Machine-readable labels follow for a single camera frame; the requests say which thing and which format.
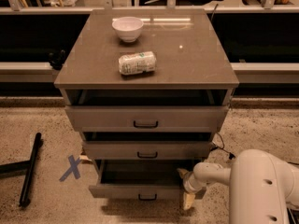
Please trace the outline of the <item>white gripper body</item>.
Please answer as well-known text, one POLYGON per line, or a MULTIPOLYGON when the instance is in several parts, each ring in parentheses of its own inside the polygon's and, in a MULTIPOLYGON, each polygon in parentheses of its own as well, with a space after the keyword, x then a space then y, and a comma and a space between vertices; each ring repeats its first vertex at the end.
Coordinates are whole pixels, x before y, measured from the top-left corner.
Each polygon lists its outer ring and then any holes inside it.
POLYGON ((202 189, 205 189, 207 182, 205 180, 204 171, 200 169, 195 169, 194 171, 189 171, 183 180, 183 187, 188 193, 197 193, 202 189))

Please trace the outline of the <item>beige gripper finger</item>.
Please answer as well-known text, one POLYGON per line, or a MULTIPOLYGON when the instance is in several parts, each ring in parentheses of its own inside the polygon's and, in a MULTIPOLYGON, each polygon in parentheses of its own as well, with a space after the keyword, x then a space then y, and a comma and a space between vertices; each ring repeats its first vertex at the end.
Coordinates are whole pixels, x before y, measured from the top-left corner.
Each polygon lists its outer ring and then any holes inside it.
POLYGON ((182 168, 177 168, 177 171, 181 178, 184 178, 184 176, 189 172, 188 170, 182 168))
POLYGON ((182 205, 183 209, 189 210, 192 207, 194 200, 195 200, 194 193, 184 192, 183 193, 183 205, 182 205))

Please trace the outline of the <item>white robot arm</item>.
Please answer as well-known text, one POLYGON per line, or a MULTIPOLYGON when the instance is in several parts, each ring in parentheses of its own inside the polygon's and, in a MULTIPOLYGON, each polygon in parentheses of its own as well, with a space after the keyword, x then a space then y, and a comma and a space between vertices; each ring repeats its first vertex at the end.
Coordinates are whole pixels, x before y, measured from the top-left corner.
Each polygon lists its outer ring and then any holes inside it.
POLYGON ((229 168, 199 162, 178 173, 185 210, 207 186, 228 186, 229 224, 290 224, 288 211, 299 206, 299 168, 258 149, 241 152, 229 168))

